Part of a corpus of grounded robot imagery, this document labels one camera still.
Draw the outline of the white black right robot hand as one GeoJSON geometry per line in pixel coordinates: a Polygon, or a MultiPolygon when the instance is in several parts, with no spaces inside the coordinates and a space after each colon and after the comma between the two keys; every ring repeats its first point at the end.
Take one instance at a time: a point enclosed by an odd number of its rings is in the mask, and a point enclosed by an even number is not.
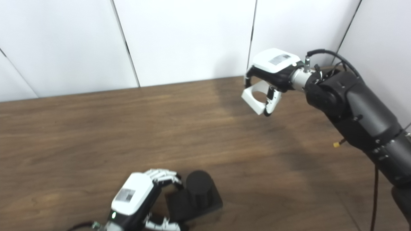
{"type": "Polygon", "coordinates": [[[297,55],[277,48],[258,53],[243,78],[242,99],[257,114],[271,116],[282,93],[294,90],[292,76],[303,65],[297,55]]]}

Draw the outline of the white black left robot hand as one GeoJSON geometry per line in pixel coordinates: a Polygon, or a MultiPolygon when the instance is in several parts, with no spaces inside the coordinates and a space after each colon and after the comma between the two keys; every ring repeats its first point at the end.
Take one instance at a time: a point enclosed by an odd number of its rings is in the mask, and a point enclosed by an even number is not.
{"type": "Polygon", "coordinates": [[[181,222],[151,212],[162,189],[169,185],[183,190],[181,176],[168,169],[133,172],[111,203],[111,210],[102,231],[188,231],[181,222]]]}

